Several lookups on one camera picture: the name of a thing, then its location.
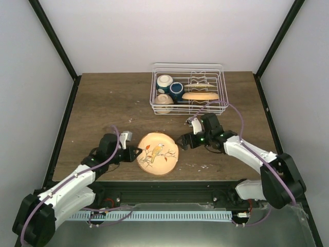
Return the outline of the dark blue mug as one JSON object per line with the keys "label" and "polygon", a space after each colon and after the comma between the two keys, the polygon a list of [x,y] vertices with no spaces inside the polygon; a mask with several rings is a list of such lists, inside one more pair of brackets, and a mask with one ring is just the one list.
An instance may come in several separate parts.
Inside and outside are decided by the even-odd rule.
{"label": "dark blue mug", "polygon": [[173,82],[169,88],[169,95],[174,101],[182,101],[185,93],[184,86],[180,82]]}

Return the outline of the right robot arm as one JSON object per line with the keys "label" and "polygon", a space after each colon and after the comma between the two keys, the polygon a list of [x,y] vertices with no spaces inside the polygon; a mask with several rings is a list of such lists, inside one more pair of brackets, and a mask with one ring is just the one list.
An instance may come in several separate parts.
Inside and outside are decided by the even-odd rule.
{"label": "right robot arm", "polygon": [[242,180],[228,195],[229,203],[241,207],[248,199],[268,202],[281,209],[306,192],[306,185],[294,162],[287,153],[275,154],[243,140],[237,133],[225,131],[213,113],[200,119],[187,120],[192,132],[181,135],[176,143],[184,150],[200,146],[212,147],[216,153],[234,157],[251,167],[259,175],[257,181]]}

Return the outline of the bird painted plate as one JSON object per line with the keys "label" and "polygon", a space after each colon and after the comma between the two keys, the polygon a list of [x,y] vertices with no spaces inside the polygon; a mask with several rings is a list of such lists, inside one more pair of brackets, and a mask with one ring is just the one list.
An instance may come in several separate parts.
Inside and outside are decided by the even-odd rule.
{"label": "bird painted plate", "polygon": [[168,135],[152,132],[139,142],[142,153],[137,157],[139,167],[152,175],[167,175],[175,168],[179,159],[179,148]]}

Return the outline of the white bowl teal outside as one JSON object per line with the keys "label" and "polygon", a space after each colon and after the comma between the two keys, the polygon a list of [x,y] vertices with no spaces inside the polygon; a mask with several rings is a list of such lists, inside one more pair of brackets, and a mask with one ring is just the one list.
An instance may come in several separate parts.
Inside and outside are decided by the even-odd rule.
{"label": "white bowl teal outside", "polygon": [[160,75],[156,80],[156,89],[161,94],[168,94],[173,78],[170,75]]}

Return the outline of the small white bowl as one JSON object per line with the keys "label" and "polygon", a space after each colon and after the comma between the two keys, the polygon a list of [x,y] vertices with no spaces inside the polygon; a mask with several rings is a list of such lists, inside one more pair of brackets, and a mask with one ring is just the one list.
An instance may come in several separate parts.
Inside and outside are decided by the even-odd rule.
{"label": "small white bowl", "polygon": [[159,94],[155,97],[154,104],[160,104],[160,105],[170,105],[173,104],[174,101],[168,94]]}

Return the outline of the white wire dish rack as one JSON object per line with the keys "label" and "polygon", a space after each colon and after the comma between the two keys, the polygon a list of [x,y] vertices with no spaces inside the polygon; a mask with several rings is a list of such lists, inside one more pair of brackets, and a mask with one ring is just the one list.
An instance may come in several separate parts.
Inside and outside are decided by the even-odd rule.
{"label": "white wire dish rack", "polygon": [[[170,75],[173,82],[180,82],[183,86],[190,83],[209,83],[216,87],[189,88],[187,92],[214,92],[217,100],[185,100],[174,101],[170,105],[154,104],[155,97],[160,93],[156,89],[156,80],[160,75]],[[150,105],[155,114],[193,115],[214,113],[221,115],[228,104],[228,95],[225,84],[224,68],[217,63],[155,63],[152,70],[152,83],[150,91]]]}

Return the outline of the cream orange plate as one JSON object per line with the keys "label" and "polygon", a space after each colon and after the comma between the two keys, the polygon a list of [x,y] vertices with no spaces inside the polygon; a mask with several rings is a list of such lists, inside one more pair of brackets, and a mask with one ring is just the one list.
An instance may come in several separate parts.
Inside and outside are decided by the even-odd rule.
{"label": "cream orange plate", "polygon": [[182,95],[182,99],[205,101],[205,100],[217,100],[219,99],[219,96],[217,93],[214,92],[187,92]]}

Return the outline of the round bamboo steamer tray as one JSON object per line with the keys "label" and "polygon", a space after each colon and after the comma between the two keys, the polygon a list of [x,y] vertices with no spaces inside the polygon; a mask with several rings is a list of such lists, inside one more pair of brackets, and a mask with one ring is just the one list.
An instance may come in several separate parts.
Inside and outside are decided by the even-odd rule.
{"label": "round bamboo steamer tray", "polygon": [[186,84],[184,85],[184,87],[189,87],[189,88],[209,88],[209,87],[216,87],[213,84],[209,84],[209,83],[190,83],[190,84]]}

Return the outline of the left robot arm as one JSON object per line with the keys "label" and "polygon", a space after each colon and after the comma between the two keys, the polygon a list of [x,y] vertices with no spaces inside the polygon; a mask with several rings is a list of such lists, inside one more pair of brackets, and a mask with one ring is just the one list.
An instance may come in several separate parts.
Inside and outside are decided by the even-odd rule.
{"label": "left robot arm", "polygon": [[105,192],[96,180],[109,166],[133,162],[142,149],[127,145],[132,133],[104,134],[77,168],[62,181],[38,194],[27,195],[19,208],[12,230],[22,245],[45,246],[58,227],[80,210],[102,212]]}

